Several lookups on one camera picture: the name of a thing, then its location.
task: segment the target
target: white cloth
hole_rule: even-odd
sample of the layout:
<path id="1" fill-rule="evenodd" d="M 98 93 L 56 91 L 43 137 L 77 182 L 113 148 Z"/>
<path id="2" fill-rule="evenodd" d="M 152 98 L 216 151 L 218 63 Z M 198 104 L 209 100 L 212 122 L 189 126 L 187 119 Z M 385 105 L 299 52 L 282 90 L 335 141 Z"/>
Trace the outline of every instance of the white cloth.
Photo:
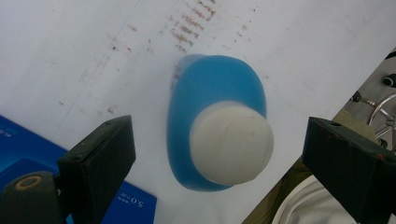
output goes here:
<path id="1" fill-rule="evenodd" d="M 273 220 L 273 224 L 278 223 L 356 224 L 357 222 L 311 175 L 280 205 Z M 389 223 L 396 223 L 394 215 L 390 217 Z"/>

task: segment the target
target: translucent blue plastic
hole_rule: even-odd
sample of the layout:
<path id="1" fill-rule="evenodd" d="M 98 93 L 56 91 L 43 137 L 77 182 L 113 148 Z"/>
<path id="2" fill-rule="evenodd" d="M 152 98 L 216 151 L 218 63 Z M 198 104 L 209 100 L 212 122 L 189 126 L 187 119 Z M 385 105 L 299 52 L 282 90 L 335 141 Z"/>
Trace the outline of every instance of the translucent blue plastic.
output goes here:
<path id="1" fill-rule="evenodd" d="M 168 111 L 168 159 L 178 182 L 187 189 L 216 191 L 230 188 L 204 178 L 190 154 L 190 129 L 197 115 L 214 103 L 234 101 L 266 117 L 262 84 L 246 63 L 226 56 L 190 55 L 178 65 Z"/>

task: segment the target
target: blue plastic object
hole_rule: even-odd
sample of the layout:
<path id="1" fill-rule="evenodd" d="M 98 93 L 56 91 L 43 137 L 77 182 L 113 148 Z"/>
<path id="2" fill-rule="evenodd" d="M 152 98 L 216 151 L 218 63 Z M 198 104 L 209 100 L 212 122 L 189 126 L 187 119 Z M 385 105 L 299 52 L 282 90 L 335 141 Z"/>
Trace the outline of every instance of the blue plastic object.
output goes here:
<path id="1" fill-rule="evenodd" d="M 35 171 L 57 175 L 56 161 L 65 152 L 63 148 L 0 116 L 0 190 L 11 180 Z M 152 224 L 156 203 L 154 196 L 123 182 L 102 223 Z M 67 223 L 73 223 L 71 217 Z"/>
<path id="2" fill-rule="evenodd" d="M 187 189 L 216 191 L 231 186 L 204 178 L 190 153 L 190 130 L 198 114 L 214 103 L 234 101 L 266 117 L 262 84 L 246 63 L 227 56 L 190 55 L 177 69 L 168 111 L 168 159 L 178 182 Z"/>

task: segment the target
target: white dome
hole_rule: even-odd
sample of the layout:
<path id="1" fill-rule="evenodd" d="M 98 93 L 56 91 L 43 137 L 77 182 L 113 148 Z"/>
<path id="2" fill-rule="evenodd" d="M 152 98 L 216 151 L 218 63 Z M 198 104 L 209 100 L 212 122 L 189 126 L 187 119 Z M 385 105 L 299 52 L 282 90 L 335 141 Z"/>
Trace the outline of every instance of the white dome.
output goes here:
<path id="1" fill-rule="evenodd" d="M 236 185 L 254 179 L 267 165 L 274 137 L 266 119 L 237 102 L 203 110 L 190 132 L 192 161 L 206 179 Z"/>

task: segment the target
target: blue box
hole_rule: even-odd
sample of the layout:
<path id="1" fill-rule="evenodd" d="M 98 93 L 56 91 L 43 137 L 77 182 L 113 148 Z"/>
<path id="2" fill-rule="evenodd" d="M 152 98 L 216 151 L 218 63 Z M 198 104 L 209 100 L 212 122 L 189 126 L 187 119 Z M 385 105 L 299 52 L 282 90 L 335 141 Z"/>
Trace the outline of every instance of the blue box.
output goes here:
<path id="1" fill-rule="evenodd" d="M 0 116 L 0 189 L 18 176 L 35 171 L 57 175 L 56 161 L 65 152 L 65 149 Z M 151 224 L 156 204 L 156 197 L 124 181 L 102 223 Z M 73 223 L 72 219 L 68 218 L 67 223 Z"/>

